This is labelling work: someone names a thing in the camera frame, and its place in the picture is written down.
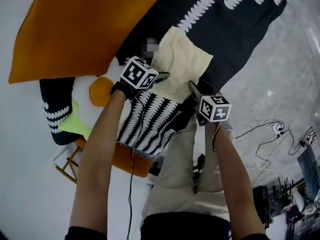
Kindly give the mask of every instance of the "orange pillow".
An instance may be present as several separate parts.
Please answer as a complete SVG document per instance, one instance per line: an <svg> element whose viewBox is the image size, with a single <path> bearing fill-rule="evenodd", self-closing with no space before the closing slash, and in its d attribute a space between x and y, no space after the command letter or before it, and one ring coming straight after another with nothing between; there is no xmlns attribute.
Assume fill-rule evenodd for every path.
<svg viewBox="0 0 320 240"><path fill-rule="evenodd" d="M9 83L100 76L157 0L34 0L17 34Z"/></svg>

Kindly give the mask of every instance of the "white fabric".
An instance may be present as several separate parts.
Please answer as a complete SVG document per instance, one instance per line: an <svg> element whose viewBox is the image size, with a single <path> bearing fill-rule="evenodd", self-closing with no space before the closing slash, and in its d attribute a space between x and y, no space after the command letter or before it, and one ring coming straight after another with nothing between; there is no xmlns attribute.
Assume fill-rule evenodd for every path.
<svg viewBox="0 0 320 240"><path fill-rule="evenodd" d="M111 61L107 73L100 77L108 78L113 84L120 80L120 74L124 66L120 66L118 59L114 57ZM78 117L88 127L93 128L103 107L95 106L90 100L89 88L98 79L95 75L85 75L76 77L73 84L72 98L78 103ZM131 111L131 102L126 100L122 110L119 126L127 119Z"/></svg>
<svg viewBox="0 0 320 240"><path fill-rule="evenodd" d="M189 81L198 83L213 56L196 47L177 27L171 27L164 35L151 66L158 72L169 72L166 81L157 83L151 92L182 103L190 95Z"/></svg>
<svg viewBox="0 0 320 240"><path fill-rule="evenodd" d="M193 147L196 129L196 122L191 119L185 129L172 136L159 176L145 202L143 219L152 214L190 212L230 221L218 158L212 147L213 135L207 129L205 165L199 187L194 193Z"/></svg>

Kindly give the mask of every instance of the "cream cloth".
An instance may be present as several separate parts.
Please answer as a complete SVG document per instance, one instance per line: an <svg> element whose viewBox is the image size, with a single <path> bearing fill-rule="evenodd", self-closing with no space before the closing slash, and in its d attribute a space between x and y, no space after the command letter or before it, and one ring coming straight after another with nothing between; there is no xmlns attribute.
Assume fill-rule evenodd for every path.
<svg viewBox="0 0 320 240"><path fill-rule="evenodd" d="M158 72L169 72L170 77L153 86L151 92L176 103L189 95L189 81L195 84L206 71L212 55L196 47L177 27L171 27L159 45L159 52L151 66Z"/></svg>

